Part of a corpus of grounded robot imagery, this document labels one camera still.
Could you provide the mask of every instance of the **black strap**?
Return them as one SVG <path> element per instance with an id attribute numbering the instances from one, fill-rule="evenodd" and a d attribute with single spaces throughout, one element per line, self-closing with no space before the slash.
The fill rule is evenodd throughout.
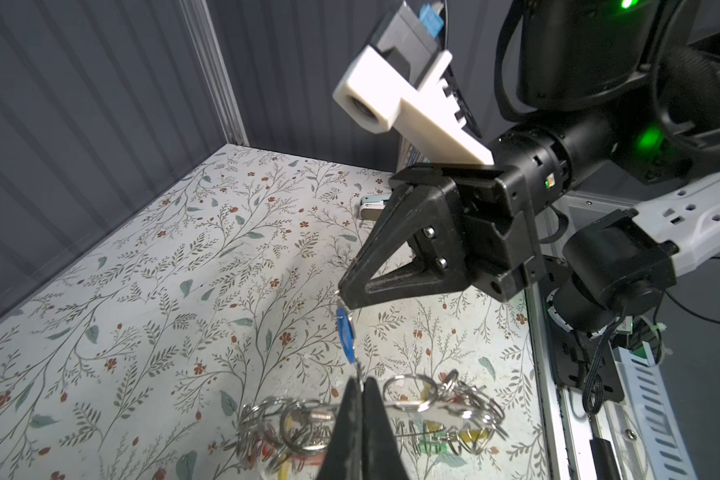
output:
<path id="1" fill-rule="evenodd" d="M 570 224 L 570 220 L 568 220 L 566 214 L 559 211 L 557 208 L 554 207 L 554 205 L 550 205 L 550 208 L 552 209 L 554 214 L 557 215 L 557 232 L 549 235 L 547 238 L 542 238 L 541 240 L 539 240 L 540 244 L 554 244 L 559 239 L 563 238 L 563 235 L 565 235 L 565 231 L 568 230 L 568 224 Z"/>
<path id="2" fill-rule="evenodd" d="M 527 117 L 526 114 L 517 111 L 512 106 L 512 103 L 509 102 L 507 91 L 504 90 L 504 56 L 507 54 L 507 48 L 509 48 L 509 41 L 512 39 L 512 34 L 517 30 L 520 20 L 523 17 L 524 6 L 524 0 L 512 1 L 507 17 L 504 19 L 504 24 L 501 25 L 499 40 L 496 44 L 494 96 L 496 97 L 496 105 L 499 107 L 501 116 L 504 117 L 504 120 L 508 121 L 522 121 Z"/>

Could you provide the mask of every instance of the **table surface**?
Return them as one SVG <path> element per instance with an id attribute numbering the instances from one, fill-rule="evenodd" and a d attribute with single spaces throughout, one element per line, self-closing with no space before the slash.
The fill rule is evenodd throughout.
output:
<path id="1" fill-rule="evenodd" d="M 331 304 L 373 226 L 356 218 L 360 197 L 387 192 L 388 177 L 226 145 L 182 178 L 0 323 L 0 478 L 258 477 L 222 449 L 240 405 L 338 402 L 354 373 Z M 411 478 L 548 477 L 522 295 L 469 289 L 356 313 L 365 374 L 456 368 L 506 409 L 509 439 L 478 457 L 403 442 Z"/>

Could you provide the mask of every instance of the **red flower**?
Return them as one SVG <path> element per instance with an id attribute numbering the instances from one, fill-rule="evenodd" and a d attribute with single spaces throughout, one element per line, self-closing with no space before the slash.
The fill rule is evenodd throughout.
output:
<path id="1" fill-rule="evenodd" d="M 0 394 L 0 408 L 10 401 L 10 390 Z"/>

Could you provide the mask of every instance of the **green leaf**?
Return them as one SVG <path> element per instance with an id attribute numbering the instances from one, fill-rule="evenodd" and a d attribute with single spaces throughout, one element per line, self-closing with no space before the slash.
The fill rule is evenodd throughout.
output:
<path id="1" fill-rule="evenodd" d="M 32 381 L 32 383 L 27 385 L 24 388 L 24 390 L 21 391 L 21 393 L 19 394 L 19 397 L 16 398 L 16 403 L 14 404 L 15 410 L 19 410 L 19 407 L 21 406 L 21 404 L 24 403 L 24 400 L 27 399 L 27 396 L 29 395 L 29 390 L 32 389 L 32 385 L 34 385 L 34 380 Z"/>
<path id="2" fill-rule="evenodd" d="M 90 328 L 85 331 L 85 336 L 91 343 L 96 343 L 96 340 L 99 339 L 99 326 L 91 325 Z"/>
<path id="3" fill-rule="evenodd" d="M 230 253 L 233 252 L 234 249 L 237 248 L 238 246 L 240 246 L 240 245 L 233 246 L 232 248 L 229 248 L 229 249 L 227 249 L 227 250 L 224 250 L 223 252 L 221 252 L 221 255 L 219 255 L 219 257 L 222 257 L 222 256 L 224 256 L 224 255 L 230 254 Z"/>
<path id="4" fill-rule="evenodd" d="M 194 450 L 179 457 L 179 461 L 176 462 L 176 476 L 179 480 L 192 480 L 195 462 L 197 462 L 197 452 Z"/>
<path id="5" fill-rule="evenodd" d="M 47 336 L 47 337 L 45 337 L 45 338 L 47 338 L 48 340 L 56 340 L 56 339 L 61 338 L 62 336 L 67 335 L 67 333 L 68 333 L 70 330 L 72 330 L 72 328 L 71 328 L 71 327 L 68 327 L 68 328 L 65 328 L 64 330 L 62 330 L 62 331 L 60 331 L 60 332 L 58 332 L 58 333 L 54 333 L 53 335 Z"/>
<path id="6" fill-rule="evenodd" d="M 43 428 L 48 425 L 53 425 L 56 422 L 58 422 L 58 420 L 54 420 L 50 416 L 36 415 L 36 416 L 32 417 L 31 420 L 29 420 L 29 426 L 32 428 Z"/>
<path id="7" fill-rule="evenodd" d="M 490 364 L 490 360 L 485 358 L 484 356 L 480 357 L 478 359 L 478 363 L 485 367 L 486 370 L 488 370 L 488 373 L 491 377 L 493 377 L 494 382 L 496 381 L 496 370 L 494 370 L 494 366 Z"/>
<path id="8" fill-rule="evenodd" d="M 462 457 L 457 457 L 450 453 L 441 453 L 437 459 L 435 459 L 434 463 L 444 463 L 451 468 L 459 468 L 467 465 L 467 461 Z"/>
<path id="9" fill-rule="evenodd" d="M 183 293 L 184 298 L 186 298 L 186 296 L 190 294 L 190 288 L 192 288 L 192 279 L 184 280 L 181 285 L 179 285 L 179 288 L 181 288 L 181 293 Z"/>
<path id="10" fill-rule="evenodd" d="M 234 398 L 230 397 L 230 394 L 221 390 L 221 410 L 225 416 L 231 417 L 237 411 L 237 403 Z"/>

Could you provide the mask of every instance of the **robotic arm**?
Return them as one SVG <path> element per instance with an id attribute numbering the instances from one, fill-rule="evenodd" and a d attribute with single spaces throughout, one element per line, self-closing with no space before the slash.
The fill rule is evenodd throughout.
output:
<path id="1" fill-rule="evenodd" d="M 691 183 L 576 233 L 564 248 L 574 274 L 555 307 L 575 330 L 596 332 L 655 306 L 678 275 L 720 251 L 720 82 L 707 61 L 720 63 L 720 33 L 677 46 L 697 6 L 515 0 L 494 86 L 502 115 L 519 123 L 487 147 L 463 130 L 451 53 L 404 3 L 388 14 L 333 96 L 366 130 L 396 128 L 433 163 L 390 180 L 392 197 L 339 284 L 344 303 L 470 285 L 508 300 L 546 274 L 536 215 L 612 160 L 646 184 Z M 514 110 L 500 80 L 521 18 L 518 97 L 538 108 L 530 114 Z M 372 278 L 406 241 L 413 261 Z"/>

